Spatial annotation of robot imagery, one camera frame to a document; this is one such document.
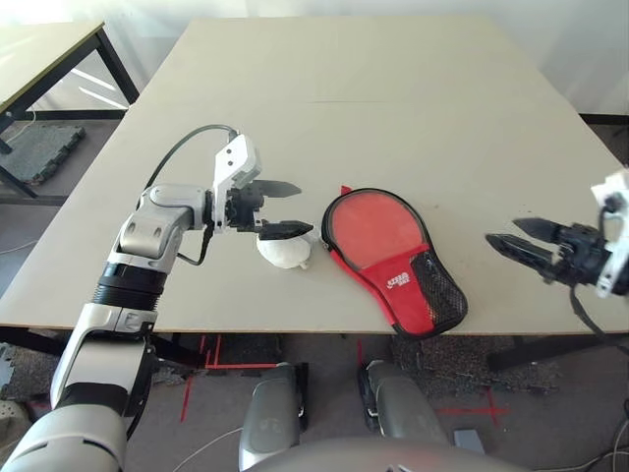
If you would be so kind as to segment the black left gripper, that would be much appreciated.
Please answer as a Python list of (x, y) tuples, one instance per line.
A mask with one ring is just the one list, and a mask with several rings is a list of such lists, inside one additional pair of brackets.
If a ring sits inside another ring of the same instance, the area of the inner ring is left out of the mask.
[(277, 180), (256, 179), (252, 186), (232, 188), (227, 192), (226, 225), (237, 231), (259, 231), (260, 241), (288, 240), (306, 235), (314, 229), (311, 224), (299, 220), (271, 223), (260, 215), (264, 198), (283, 199), (301, 193), (298, 186)]

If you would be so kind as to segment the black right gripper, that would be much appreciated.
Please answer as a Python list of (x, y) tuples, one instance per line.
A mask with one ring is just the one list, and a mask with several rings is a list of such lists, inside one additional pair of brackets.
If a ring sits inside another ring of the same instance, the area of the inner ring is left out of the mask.
[(540, 217), (516, 218), (513, 223), (527, 235), (558, 246), (559, 261), (553, 265), (553, 252), (510, 234), (487, 234), (486, 241), (503, 257), (536, 271), (544, 281), (568, 286), (596, 285), (610, 252), (606, 240), (595, 227), (582, 224), (563, 226)]

